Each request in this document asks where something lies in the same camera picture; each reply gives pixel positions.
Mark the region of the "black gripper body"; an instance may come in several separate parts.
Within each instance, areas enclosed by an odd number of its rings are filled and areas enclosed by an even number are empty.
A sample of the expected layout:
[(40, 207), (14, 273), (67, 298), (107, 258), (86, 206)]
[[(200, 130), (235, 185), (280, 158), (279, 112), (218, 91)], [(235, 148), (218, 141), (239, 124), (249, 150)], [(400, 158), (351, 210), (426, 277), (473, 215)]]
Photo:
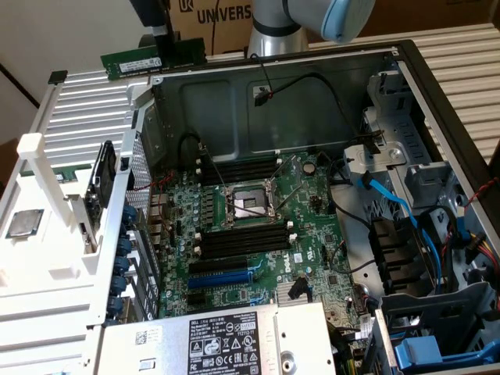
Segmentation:
[(144, 27), (161, 27), (171, 24), (170, 0), (130, 0)]

